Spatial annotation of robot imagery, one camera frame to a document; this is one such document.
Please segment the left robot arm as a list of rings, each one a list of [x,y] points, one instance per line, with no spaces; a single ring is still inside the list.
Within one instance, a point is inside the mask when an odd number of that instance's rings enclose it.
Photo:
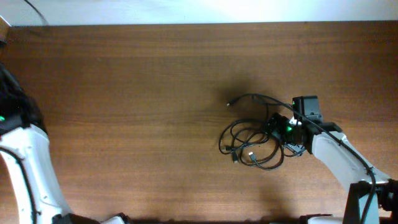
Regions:
[[[19,223],[96,223],[71,210],[55,175],[49,146],[37,103],[2,66],[1,157],[16,196]]]

